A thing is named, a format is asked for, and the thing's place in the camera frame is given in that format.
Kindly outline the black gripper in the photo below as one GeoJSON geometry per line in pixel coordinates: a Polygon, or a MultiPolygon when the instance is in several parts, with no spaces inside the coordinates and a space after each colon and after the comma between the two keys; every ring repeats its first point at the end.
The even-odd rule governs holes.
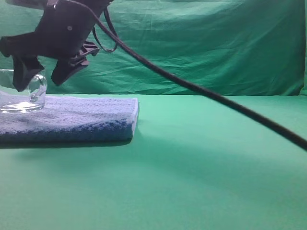
{"type": "Polygon", "coordinates": [[[57,86],[89,66],[88,55],[96,56],[98,46],[86,41],[95,18],[109,6],[109,0],[48,0],[35,30],[3,36],[0,51],[13,56],[12,84],[24,91],[33,77],[45,68],[36,56],[58,59],[51,80],[57,86]]]}

